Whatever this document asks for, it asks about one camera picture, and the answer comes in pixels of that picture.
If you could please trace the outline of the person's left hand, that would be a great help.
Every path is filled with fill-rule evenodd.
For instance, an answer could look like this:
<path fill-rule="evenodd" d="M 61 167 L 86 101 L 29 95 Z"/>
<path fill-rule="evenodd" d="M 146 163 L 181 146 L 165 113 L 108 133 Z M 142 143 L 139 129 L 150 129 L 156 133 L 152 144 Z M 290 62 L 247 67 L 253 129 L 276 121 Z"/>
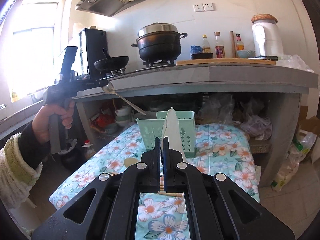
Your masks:
<path fill-rule="evenodd" d="M 40 144 L 45 144 L 49 141 L 49 117 L 56 114 L 60 116 L 62 124 L 66 129 L 70 129 L 73 122 L 75 102 L 70 101 L 67 109 L 63 107 L 52 104 L 45 105 L 36 114 L 32 122 L 32 130 L 38 142 Z"/>

